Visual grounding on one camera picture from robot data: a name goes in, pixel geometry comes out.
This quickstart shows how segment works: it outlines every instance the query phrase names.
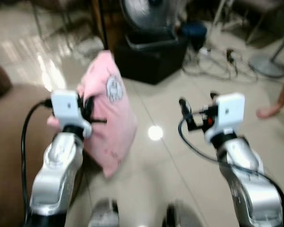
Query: pink cushion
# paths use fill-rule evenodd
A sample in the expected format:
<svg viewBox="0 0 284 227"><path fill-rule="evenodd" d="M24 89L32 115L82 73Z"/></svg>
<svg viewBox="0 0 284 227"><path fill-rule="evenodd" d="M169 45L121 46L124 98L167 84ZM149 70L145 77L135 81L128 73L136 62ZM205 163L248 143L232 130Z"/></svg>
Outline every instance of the pink cushion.
<svg viewBox="0 0 284 227"><path fill-rule="evenodd" d="M78 93L84 101L94 98L93 118L107 119L107 124L92 125L92 135L85 139L86 152L102 167L106 177L113 175L129 152L137 130L137 119L126 94L119 69L109 51L101 52L90 64ZM59 128L54 117L48 124Z"/></svg>

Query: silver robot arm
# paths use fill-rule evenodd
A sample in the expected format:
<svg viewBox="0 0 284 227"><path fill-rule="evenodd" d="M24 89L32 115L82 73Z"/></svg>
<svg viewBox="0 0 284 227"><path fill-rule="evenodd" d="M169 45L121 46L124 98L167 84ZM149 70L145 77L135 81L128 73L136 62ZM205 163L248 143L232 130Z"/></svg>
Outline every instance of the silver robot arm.
<svg viewBox="0 0 284 227"><path fill-rule="evenodd" d="M53 114L61 132L44 153L30 199L31 214L25 227L63 227L69 207L75 176L83 161L83 140L91 136L93 97L83 104L75 91L54 91Z"/></svg>
<svg viewBox="0 0 284 227"><path fill-rule="evenodd" d="M229 184L240 227L283 227L284 206L275 185L264 176L225 165L236 165L264 175L260 156L246 139L237 136L244 117L245 97L239 93L218 96L213 106L197 112L203 115L200 126L196 125L188 102L180 99L179 103L188 130L202 129L205 141L217 150L220 172Z"/></svg>
<svg viewBox="0 0 284 227"><path fill-rule="evenodd" d="M83 142L70 132L60 132L44 153L30 200L33 214L49 216L66 213L77 171L83 161Z"/></svg>
<svg viewBox="0 0 284 227"><path fill-rule="evenodd" d="M242 138L225 142L217 152L221 161L264 174L260 156ZM231 190L232 200L241 227L282 226L282 205L277 189L259 175L244 173L220 165L220 171Z"/></svg>

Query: red marking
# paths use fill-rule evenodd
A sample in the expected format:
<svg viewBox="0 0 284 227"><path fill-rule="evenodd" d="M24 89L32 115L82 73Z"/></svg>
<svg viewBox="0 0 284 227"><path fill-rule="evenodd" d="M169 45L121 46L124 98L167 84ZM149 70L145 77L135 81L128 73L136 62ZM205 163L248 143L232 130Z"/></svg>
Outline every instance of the red marking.
<svg viewBox="0 0 284 227"><path fill-rule="evenodd" d="M210 118L208 118L207 122L208 122L209 125L212 125L213 124L213 119L210 117Z"/></svg>

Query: black cable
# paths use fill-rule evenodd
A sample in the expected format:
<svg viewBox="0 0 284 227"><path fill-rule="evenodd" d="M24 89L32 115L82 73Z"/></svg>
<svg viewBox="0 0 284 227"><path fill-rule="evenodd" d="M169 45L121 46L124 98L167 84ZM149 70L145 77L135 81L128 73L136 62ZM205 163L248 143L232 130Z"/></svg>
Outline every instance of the black cable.
<svg viewBox="0 0 284 227"><path fill-rule="evenodd" d="M265 179L267 179L278 191L279 193L279 196L280 196L280 199L281 199L281 203L282 203L282 215L283 215L283 227L284 227L284 193L282 192L281 188L271 179L269 178L268 176L258 172L258 171L255 171L255 170L251 170L251 169L247 169L247 168L243 168L243 167L240 167L240 166L237 166L237 165L234 165L234 164L229 164L229 163L226 163L226 162L223 162L223 161L220 161L218 159L215 159L213 157L210 157L206 154L204 154L203 152L201 152L198 148L196 148L194 145L192 145L186 138L185 136L183 135L182 133L182 125L183 123L191 118L193 116L193 114L187 114L179 123L178 125L178 132L179 132L179 135L181 137L181 139L195 152L197 153L198 155L200 155L201 157L207 159L208 161L211 161L211 162L214 162L216 164L219 164L219 165L222 165L224 167L227 167L227 168L236 168L238 170L241 170L243 172L246 172L248 174L252 174L252 175L259 175Z"/></svg>
<svg viewBox="0 0 284 227"><path fill-rule="evenodd" d="M27 222L28 216L30 214L29 209L29 203L28 203L28 194L27 194L27 167L26 167L26 134L27 134L27 126L28 122L33 115L34 111L40 107L40 106L46 106L46 107L52 107L52 102L50 99L46 99L43 101L40 101L39 103L35 104L30 111L28 112L26 119L23 124L22 128L22 135L21 135L21 180L22 180L22 196L23 196L23 202L24 202L24 212L25 212L25 221Z"/></svg>
<svg viewBox="0 0 284 227"><path fill-rule="evenodd" d="M192 59L192 55L197 55L199 54L200 56L203 56L206 60L211 60L211 65L209 67L207 67L206 69L201 66L200 61L201 58L198 57L198 59L195 61L195 65L199 68L198 72L192 72L189 70L190 67L187 67L187 65L193 60ZM188 48L187 50L187 56L188 56L188 60L186 62L183 63L182 65L182 70L184 73L188 74L188 75L193 75L193 76L209 76L215 79L219 79L219 80L230 80L231 79L231 72L228 69L228 67L225 67L224 72L222 73L211 73L209 72L209 70L214 66L218 66L219 68L223 68L223 65L215 60L211 55L207 55L205 53L194 53L194 51L192 51L191 49Z"/></svg>
<svg viewBox="0 0 284 227"><path fill-rule="evenodd" d="M219 56L222 56L221 59L215 59L216 57L213 56L214 53L217 53ZM190 70L188 70L187 67L187 62L183 64L182 66L182 70L184 73L189 74L189 75L193 75L193 76L200 76L200 75L206 75L206 76L210 76L212 78L215 79L219 79L222 81L233 81L236 83L242 83L242 84L250 84L250 83L256 83L258 82L259 78L258 78L258 74L249 67L249 65L243 60L243 55L240 51L235 50L235 49L227 49L226 53L222 50L219 49L210 49L210 51L208 51L208 54L202 54L200 52L200 54L202 56L204 56L206 59L211 60L212 64L209 68L205 69L204 67L202 67L202 65L200 64L200 60L199 59L197 61L197 64L195 66L197 66L199 68L198 72L191 72ZM249 70L242 70L241 67L239 67L239 63L240 65L244 65L247 66L247 68L250 70L250 73L252 75L250 75ZM219 66L219 68L225 68L225 71L223 73L210 73L209 69L213 66L213 65L217 65ZM235 77L231 76L231 71L228 68L227 65L231 65L235 71ZM249 79L253 79L252 81L240 81L237 80L239 78L239 75L243 75L246 78Z"/></svg>

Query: brown sofa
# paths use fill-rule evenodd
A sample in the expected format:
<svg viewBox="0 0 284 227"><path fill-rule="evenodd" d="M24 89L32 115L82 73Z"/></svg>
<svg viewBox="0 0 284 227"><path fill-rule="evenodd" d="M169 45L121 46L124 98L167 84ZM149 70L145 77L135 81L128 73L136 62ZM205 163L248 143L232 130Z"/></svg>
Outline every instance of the brown sofa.
<svg viewBox="0 0 284 227"><path fill-rule="evenodd" d="M0 67L0 227L18 227L23 220L21 187L20 139L24 119L38 101L49 97L44 87L12 86ZM27 130L27 187L30 194L33 180L42 166L45 148L54 132L46 126L51 111L39 108ZM74 194L80 180L77 176Z"/></svg>

